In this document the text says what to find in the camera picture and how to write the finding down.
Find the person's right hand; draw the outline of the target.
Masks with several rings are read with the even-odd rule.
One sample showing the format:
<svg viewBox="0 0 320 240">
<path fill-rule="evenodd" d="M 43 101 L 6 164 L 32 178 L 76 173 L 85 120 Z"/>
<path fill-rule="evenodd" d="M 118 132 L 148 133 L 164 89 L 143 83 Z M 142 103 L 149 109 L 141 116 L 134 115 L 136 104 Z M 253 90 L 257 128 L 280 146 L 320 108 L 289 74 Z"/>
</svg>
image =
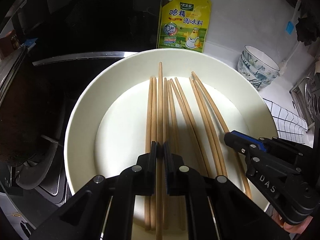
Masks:
<svg viewBox="0 0 320 240">
<path fill-rule="evenodd" d="M 290 224 L 284 223 L 283 229 L 289 233 L 295 233 L 295 234 L 301 235 L 304 232 L 304 230 L 308 227 L 312 219 L 313 217 L 309 216 L 298 225 L 290 225 Z"/>
</svg>

